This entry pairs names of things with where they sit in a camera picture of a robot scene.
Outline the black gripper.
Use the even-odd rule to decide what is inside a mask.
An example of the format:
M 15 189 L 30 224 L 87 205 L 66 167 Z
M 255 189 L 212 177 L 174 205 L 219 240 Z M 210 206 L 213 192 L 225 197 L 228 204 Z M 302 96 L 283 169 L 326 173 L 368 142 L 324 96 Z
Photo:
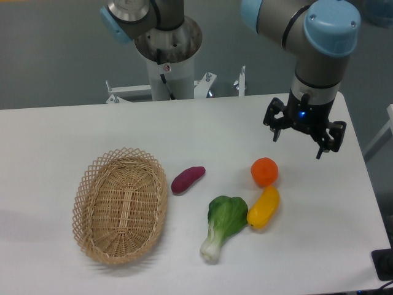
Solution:
M 305 104 L 290 91 L 287 106 L 274 97 L 267 107 L 263 124 L 273 132 L 273 141 L 277 142 L 281 130 L 293 128 L 307 135 L 321 136 L 317 142 L 319 150 L 316 158 L 323 153 L 338 152 L 343 143 L 346 122 L 329 121 L 334 100 L 326 104 Z

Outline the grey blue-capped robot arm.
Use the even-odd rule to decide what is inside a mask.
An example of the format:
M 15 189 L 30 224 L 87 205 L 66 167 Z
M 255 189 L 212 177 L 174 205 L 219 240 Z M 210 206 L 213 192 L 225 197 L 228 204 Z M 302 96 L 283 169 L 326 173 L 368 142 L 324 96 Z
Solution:
M 278 139 L 293 128 L 312 137 L 319 152 L 337 152 L 346 124 L 329 114 L 349 56 L 357 45 L 358 10 L 346 1 L 241 1 L 243 22 L 296 56 L 286 103 L 274 98 L 263 120 Z M 183 1 L 108 1 L 100 16 L 113 37 L 133 42 L 150 68 L 154 100 L 193 98 L 193 63 L 202 42 Z

